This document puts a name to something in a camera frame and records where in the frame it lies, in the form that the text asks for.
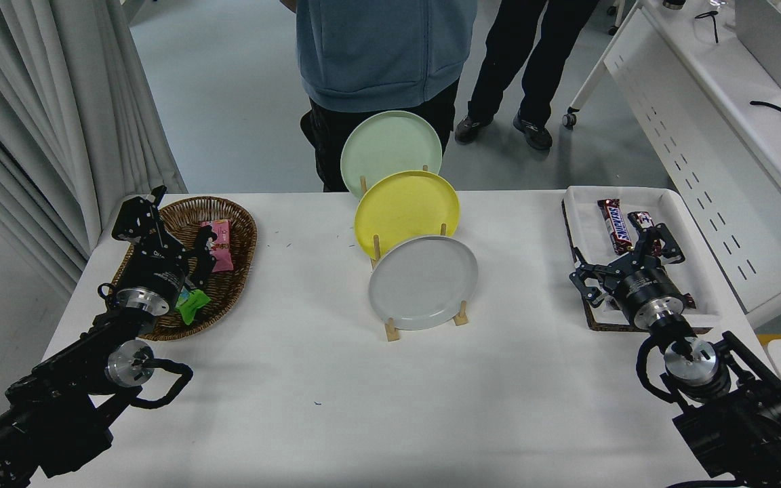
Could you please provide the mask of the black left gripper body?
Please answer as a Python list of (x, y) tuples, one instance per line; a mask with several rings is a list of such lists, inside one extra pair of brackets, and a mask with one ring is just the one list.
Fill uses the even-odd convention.
[(119, 279), (119, 303), (124, 308), (173, 308), (188, 272), (186, 250), (136, 251)]

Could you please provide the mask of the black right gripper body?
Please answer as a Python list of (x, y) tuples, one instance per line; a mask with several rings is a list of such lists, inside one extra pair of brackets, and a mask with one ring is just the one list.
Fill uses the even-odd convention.
[(623, 278), (614, 300), (631, 325), (653, 325), (677, 313), (677, 287), (662, 268), (646, 268)]

